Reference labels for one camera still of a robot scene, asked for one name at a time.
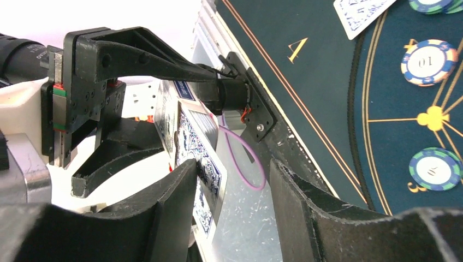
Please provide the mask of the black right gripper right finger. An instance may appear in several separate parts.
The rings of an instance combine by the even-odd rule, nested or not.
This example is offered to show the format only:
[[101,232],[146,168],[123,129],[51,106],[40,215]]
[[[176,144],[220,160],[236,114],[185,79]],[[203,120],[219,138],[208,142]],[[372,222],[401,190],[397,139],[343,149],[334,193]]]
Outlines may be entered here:
[[382,215],[326,193],[276,159],[270,187],[284,261],[462,261],[462,209]]

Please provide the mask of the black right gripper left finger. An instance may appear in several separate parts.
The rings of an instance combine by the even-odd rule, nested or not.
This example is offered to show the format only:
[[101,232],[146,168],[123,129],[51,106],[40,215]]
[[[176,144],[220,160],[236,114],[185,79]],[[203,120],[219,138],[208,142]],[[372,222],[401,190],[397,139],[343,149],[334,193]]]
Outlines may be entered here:
[[196,191],[190,159],[98,213],[1,206],[1,261],[186,261]]

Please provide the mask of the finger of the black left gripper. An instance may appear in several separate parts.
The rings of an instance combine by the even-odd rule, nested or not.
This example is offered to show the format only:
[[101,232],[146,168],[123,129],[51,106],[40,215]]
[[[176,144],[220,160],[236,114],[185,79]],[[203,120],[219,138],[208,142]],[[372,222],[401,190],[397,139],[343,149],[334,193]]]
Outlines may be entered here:
[[191,63],[144,27],[106,28],[77,37],[75,73],[92,82],[125,76],[187,82],[216,79],[215,73]]
[[124,168],[163,151],[151,122],[121,118],[71,178],[71,195],[86,198]]

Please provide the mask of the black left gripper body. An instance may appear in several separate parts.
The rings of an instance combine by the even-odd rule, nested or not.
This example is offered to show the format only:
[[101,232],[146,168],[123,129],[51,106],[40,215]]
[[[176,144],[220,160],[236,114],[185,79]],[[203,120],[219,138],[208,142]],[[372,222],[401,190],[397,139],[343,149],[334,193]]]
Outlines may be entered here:
[[42,152],[48,162],[67,168],[74,149],[108,118],[114,100],[121,114],[126,83],[107,74],[122,66],[113,45],[119,31],[106,27],[69,32],[63,47],[47,46],[40,65],[48,70],[41,91]]

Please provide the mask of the blue playing card box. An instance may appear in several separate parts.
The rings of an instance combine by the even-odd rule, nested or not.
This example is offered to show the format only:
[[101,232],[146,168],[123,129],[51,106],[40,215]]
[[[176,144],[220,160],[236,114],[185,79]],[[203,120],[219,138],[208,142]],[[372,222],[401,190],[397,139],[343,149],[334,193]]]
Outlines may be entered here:
[[158,89],[154,123],[162,139],[164,149],[169,155],[169,165],[175,168],[179,144],[176,132],[180,126],[180,114],[183,109],[189,111],[193,120],[216,148],[218,142],[217,117],[201,102],[193,87],[195,83],[185,81],[162,80]]

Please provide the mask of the blue backed playing card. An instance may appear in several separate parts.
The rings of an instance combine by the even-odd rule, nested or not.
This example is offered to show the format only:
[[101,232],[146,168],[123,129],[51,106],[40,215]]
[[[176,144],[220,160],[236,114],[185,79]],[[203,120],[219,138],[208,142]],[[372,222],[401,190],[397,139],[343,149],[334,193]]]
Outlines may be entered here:
[[217,126],[210,115],[182,107],[176,135],[175,164],[193,159],[199,172],[193,217],[200,232],[212,240],[227,183],[226,168],[215,150]]
[[394,0],[335,0],[333,6],[347,38],[353,40],[393,3]]

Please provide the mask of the green poker chip stack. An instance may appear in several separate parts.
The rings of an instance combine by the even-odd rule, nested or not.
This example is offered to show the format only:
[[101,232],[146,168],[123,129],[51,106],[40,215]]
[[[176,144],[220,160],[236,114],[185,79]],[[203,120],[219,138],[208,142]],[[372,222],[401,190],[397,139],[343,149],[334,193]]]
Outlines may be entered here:
[[462,179],[462,160],[455,153],[438,147],[417,152],[408,169],[418,186],[432,191],[453,189]]

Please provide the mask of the orange poker chip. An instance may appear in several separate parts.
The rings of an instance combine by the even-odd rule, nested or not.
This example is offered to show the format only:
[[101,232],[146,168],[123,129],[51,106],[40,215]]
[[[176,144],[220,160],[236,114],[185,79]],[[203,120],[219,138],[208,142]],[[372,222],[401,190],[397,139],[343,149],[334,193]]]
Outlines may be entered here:
[[422,14],[453,14],[462,11],[462,0],[409,0],[409,6]]

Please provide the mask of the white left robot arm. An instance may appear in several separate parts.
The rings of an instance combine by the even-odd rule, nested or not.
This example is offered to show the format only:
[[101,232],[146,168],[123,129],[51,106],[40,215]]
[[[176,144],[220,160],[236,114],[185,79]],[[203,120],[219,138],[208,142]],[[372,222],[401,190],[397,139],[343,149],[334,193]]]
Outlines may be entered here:
[[72,177],[87,197],[114,174],[160,151],[147,122],[122,118],[126,76],[215,81],[212,69],[187,61],[143,27],[70,32],[62,49],[1,37],[1,132],[21,172],[27,203],[50,203],[48,164],[67,167],[91,132],[96,149]]

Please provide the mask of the round dark poker mat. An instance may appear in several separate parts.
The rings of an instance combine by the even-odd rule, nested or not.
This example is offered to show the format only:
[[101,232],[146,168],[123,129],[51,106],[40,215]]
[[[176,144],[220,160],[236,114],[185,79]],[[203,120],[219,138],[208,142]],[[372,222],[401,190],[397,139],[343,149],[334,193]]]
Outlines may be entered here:
[[369,208],[393,215],[414,207],[462,207],[462,184],[442,192],[416,184],[413,155],[441,147],[462,156],[462,62],[430,87],[401,72],[406,47],[428,39],[462,50],[462,12],[421,14],[397,1],[358,37],[348,96],[354,166]]

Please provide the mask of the dark green poker mat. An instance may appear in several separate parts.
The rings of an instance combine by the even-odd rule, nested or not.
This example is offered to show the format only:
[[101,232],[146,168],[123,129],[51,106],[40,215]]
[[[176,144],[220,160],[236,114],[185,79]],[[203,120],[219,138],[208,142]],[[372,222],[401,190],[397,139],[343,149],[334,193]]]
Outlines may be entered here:
[[348,140],[355,43],[332,1],[218,1],[217,11],[335,194],[366,207]]

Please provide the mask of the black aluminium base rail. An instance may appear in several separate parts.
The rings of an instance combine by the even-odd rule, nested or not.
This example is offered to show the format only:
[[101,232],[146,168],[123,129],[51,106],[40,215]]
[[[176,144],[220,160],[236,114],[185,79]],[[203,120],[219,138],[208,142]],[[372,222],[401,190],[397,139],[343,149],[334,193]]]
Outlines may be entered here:
[[197,239],[204,261],[284,261],[270,187],[270,163],[279,160],[317,188],[333,193],[276,99],[217,11],[202,1],[194,29],[193,60],[248,81],[251,112],[229,110],[218,118],[252,148],[221,134],[218,154],[228,171],[224,202],[211,241]]

